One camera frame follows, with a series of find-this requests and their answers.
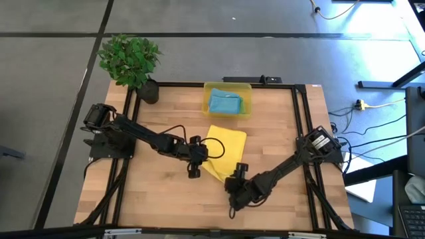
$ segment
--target yellow towel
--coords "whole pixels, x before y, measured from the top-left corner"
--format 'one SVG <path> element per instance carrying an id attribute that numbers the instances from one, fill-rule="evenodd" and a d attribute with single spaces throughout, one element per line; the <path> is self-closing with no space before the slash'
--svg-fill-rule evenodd
<path id="1" fill-rule="evenodd" d="M 208 158 L 202 167 L 218 180 L 224 180 L 233 174 L 236 163 L 241 162 L 244 153 L 246 133 L 231 129 L 225 129 L 212 125 L 208 131 L 207 137 L 213 137 L 220 140 L 226 149 L 224 155 L 219 159 Z M 221 144 L 215 140 L 208 139 L 205 141 L 208 148 L 208 155 L 216 157 L 222 154 L 223 148 Z"/>

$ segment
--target sticker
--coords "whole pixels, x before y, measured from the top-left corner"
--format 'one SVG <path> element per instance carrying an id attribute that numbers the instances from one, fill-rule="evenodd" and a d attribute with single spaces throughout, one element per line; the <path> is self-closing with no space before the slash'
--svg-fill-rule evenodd
<path id="1" fill-rule="evenodd" d="M 315 139 L 314 141 L 313 141 L 313 146 L 316 146 L 318 143 L 320 143 L 320 141 L 322 141 L 322 140 L 324 140 L 325 139 L 325 137 L 323 136 L 323 135 L 320 135 L 317 139 Z"/>
<path id="2" fill-rule="evenodd" d="M 322 142 L 318 143 L 316 146 L 314 146 L 317 150 L 319 150 L 321 147 L 323 147 L 325 144 L 329 143 L 330 139 L 326 138 Z"/>

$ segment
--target yellow plastic bin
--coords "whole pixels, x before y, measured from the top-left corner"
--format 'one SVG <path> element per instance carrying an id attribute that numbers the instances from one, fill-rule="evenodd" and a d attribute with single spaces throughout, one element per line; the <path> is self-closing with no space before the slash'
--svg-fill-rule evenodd
<path id="1" fill-rule="evenodd" d="M 208 107 L 208 101 L 210 99 L 211 90 L 216 88 L 218 90 L 224 90 L 227 92 L 233 92 L 238 94 L 242 99 L 244 99 L 244 114 L 220 114 L 220 113 L 210 113 Z M 251 117 L 252 108 L 251 108 L 251 96 L 252 88 L 250 84 L 246 83 L 221 83 L 221 82 L 206 82 L 204 83 L 204 101 L 202 103 L 202 112 L 208 117 L 217 117 L 217 118 L 238 118 L 238 119 L 247 119 Z"/>

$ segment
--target wooden table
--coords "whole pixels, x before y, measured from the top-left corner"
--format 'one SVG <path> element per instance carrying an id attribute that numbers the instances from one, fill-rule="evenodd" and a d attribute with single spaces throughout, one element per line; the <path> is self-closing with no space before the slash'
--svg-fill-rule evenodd
<path id="1" fill-rule="evenodd" d="M 313 126 L 322 125 L 331 132 L 321 86 L 307 85 L 306 88 Z M 126 92 L 126 88 L 111 83 L 106 104 L 121 112 Z M 301 95 L 298 98 L 303 130 L 307 133 Z M 242 162 L 249 164 L 249 179 L 292 155 L 297 136 L 290 90 L 253 89 L 252 99 L 250 119 L 212 119 L 201 112 L 202 88 L 162 87 L 156 104 L 141 103 L 137 122 L 157 132 L 182 124 L 186 127 L 187 137 L 205 137 L 211 124 L 245 131 L 248 137 Z M 129 118 L 134 101 L 135 96 L 131 100 Z M 170 133 L 183 134 L 181 129 Z M 88 169 L 75 222 L 83 221 L 104 196 L 110 165 L 111 160 L 105 159 Z M 330 163 L 323 163 L 321 169 L 327 199 L 345 223 L 353 227 L 341 172 Z M 113 199 L 107 222 L 111 221 L 114 205 Z M 319 225 L 323 227 L 317 199 L 315 205 Z M 134 158 L 129 164 L 120 226 L 311 230 L 302 167 L 280 180 L 262 206 L 244 208 L 233 220 L 229 219 L 228 211 L 228 194 L 222 182 L 203 169 L 201 178 L 188 179 L 185 162 L 161 156 L 148 144 L 137 141 Z"/>

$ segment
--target blue towel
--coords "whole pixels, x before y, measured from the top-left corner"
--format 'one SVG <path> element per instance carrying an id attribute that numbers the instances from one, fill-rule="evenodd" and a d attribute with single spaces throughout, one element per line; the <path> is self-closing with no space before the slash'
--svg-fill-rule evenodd
<path id="1" fill-rule="evenodd" d="M 233 92 L 212 89 L 208 101 L 209 112 L 222 114 L 239 114 L 240 96 Z"/>

